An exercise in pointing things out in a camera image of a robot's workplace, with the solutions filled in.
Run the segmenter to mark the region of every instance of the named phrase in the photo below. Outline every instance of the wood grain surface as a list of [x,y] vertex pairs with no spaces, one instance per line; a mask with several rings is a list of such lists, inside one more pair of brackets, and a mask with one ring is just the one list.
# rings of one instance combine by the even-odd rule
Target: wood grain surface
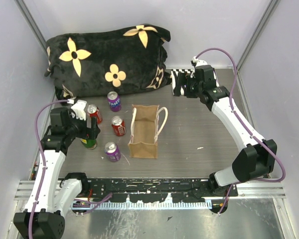
[[[216,70],[220,85],[228,90],[233,83],[230,69]],[[234,99],[243,111],[238,88]],[[199,99],[174,97],[171,86],[159,90],[134,95],[121,96],[122,109],[115,113],[109,108],[106,97],[83,98],[89,104],[96,104],[103,116],[99,125],[98,146],[86,149],[76,139],[68,150],[60,177],[69,172],[85,172],[93,177],[202,177],[231,165],[238,149],[222,122],[203,105]],[[132,104],[160,105],[167,107],[168,120],[158,137],[158,159],[138,159],[129,157],[128,142],[132,120]],[[121,116],[127,126],[127,133],[115,136],[111,119]],[[118,162],[110,162],[104,153],[107,142],[117,143],[122,153]]]

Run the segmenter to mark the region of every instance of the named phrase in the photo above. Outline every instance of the floral patterned fabric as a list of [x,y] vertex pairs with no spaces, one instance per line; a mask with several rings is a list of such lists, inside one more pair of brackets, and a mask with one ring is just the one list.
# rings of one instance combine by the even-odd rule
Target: floral patterned fabric
[[102,33],[69,33],[47,41],[48,69],[61,98],[156,90],[171,83],[165,72],[168,30],[142,24]]

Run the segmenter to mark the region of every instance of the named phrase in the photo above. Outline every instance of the green soda can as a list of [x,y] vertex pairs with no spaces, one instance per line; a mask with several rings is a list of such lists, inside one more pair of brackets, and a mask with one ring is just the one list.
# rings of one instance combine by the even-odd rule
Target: green soda can
[[95,149],[98,145],[96,139],[81,139],[81,143],[87,149]]

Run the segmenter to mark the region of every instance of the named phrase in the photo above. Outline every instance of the checkered pattern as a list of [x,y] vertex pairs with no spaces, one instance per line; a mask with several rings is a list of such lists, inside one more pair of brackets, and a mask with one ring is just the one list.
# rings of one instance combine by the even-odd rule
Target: checkered pattern
[[172,69],[171,71],[171,87],[173,95],[183,96],[186,90],[186,85],[177,82],[177,76],[179,72],[192,75],[194,73],[194,69]]

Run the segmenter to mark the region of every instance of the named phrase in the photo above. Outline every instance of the brown paper bag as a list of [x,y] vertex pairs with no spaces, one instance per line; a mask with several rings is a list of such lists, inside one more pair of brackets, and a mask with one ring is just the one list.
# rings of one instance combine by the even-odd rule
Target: brown paper bag
[[[133,106],[131,140],[128,144],[132,158],[157,158],[157,139],[163,129],[168,111],[159,106]],[[158,129],[158,115],[165,110],[165,119]]]

